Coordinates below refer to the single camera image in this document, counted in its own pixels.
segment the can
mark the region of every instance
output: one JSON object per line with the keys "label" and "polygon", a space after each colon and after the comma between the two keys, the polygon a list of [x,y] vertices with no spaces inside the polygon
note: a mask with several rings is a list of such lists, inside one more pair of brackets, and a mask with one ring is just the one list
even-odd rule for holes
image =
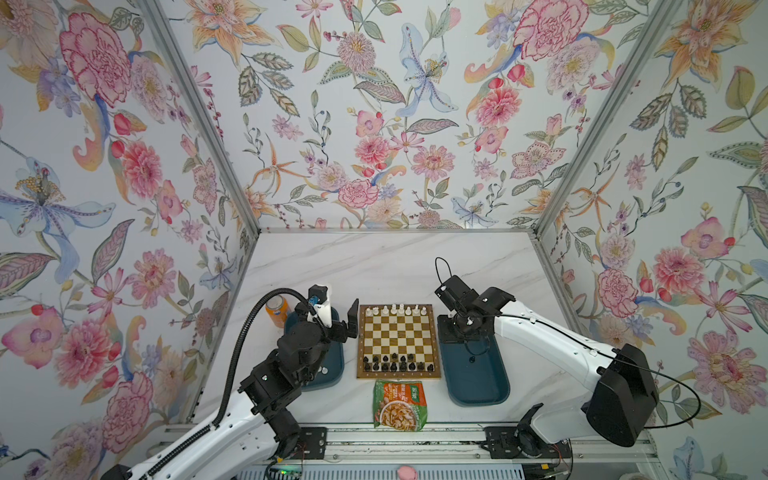
{"label": "can", "polygon": [[266,311],[277,328],[283,328],[288,318],[288,302],[282,295],[273,296],[266,302]]}

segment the chessboard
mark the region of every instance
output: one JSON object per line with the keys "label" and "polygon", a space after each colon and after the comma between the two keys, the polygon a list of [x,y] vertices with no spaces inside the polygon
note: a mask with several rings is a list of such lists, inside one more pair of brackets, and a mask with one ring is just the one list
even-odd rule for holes
{"label": "chessboard", "polygon": [[432,305],[404,305],[410,315],[387,305],[361,305],[358,339],[359,379],[438,379],[440,358]]}

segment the orange lily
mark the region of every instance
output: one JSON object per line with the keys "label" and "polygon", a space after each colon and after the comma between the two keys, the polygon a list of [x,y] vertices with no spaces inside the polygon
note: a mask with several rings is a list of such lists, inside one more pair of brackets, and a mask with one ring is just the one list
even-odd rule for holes
{"label": "orange lily", "polygon": [[275,179],[277,179],[277,188],[275,188],[274,193],[272,193],[272,196],[274,197],[275,194],[277,194],[277,191],[280,189],[280,183],[281,183],[280,172],[283,172],[284,174],[293,175],[294,177],[299,177],[299,178],[307,178],[307,176],[299,175],[297,173],[294,173],[286,169],[286,165],[295,164],[296,163],[295,161],[286,162],[284,164],[278,164],[277,152],[275,151],[275,146],[272,145],[272,140],[269,137],[267,137],[266,139],[270,142],[270,150],[272,151],[272,164],[267,168],[263,168],[257,171],[256,174],[253,175],[253,181],[250,182],[250,185],[248,185],[248,188],[251,188],[253,184],[256,183],[256,180],[259,179],[260,175],[263,175],[264,178],[269,178],[274,174],[274,177],[272,179],[272,184],[274,184]]}
{"label": "orange lily", "polygon": [[605,231],[605,228],[603,228],[603,219],[600,217],[600,204],[606,205],[608,208],[611,208],[611,205],[607,201],[603,200],[600,194],[602,194],[603,190],[605,190],[607,186],[611,183],[611,180],[614,179],[614,177],[616,176],[616,172],[618,171],[619,171],[619,168],[617,165],[616,170],[614,170],[614,173],[611,175],[611,178],[609,178],[608,181],[605,182],[605,184],[602,187],[600,187],[600,189],[596,192],[593,192],[588,188],[582,187],[576,190],[575,192],[571,193],[571,195],[575,195],[581,192],[581,199],[587,201],[586,204],[581,205],[580,207],[576,207],[576,210],[578,210],[579,208],[583,208],[583,210],[577,214],[571,215],[571,218],[578,217],[579,215],[584,215],[589,211],[590,208],[592,208],[592,205],[594,205],[594,210],[598,214],[598,223],[600,224],[600,228],[603,231]]}

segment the plastic tray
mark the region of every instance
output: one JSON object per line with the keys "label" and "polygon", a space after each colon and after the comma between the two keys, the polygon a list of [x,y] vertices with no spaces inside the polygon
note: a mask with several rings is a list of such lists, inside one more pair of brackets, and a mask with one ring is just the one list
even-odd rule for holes
{"label": "plastic tray", "polygon": [[[339,313],[336,312],[336,309],[333,307],[331,307],[331,319],[333,319],[334,322],[339,321]],[[298,316],[296,315],[296,312],[288,315],[283,332],[287,334],[290,329],[296,325],[297,321]],[[302,387],[303,392],[325,389],[334,386],[341,380],[341,374],[344,372],[344,349],[342,348],[341,343],[331,343],[331,347],[328,350],[328,353],[326,353],[326,358],[323,360],[323,366],[328,369],[328,373],[323,374],[322,372],[318,372],[312,382],[309,382],[305,387]]]}

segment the pink object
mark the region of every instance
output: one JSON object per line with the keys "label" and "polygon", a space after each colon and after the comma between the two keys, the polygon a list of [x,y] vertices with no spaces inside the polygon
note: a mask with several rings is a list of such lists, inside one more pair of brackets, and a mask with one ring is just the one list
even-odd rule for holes
{"label": "pink object", "polygon": [[404,465],[397,469],[397,478],[400,480],[416,480],[418,477],[419,474],[416,473],[416,469],[413,467]]}

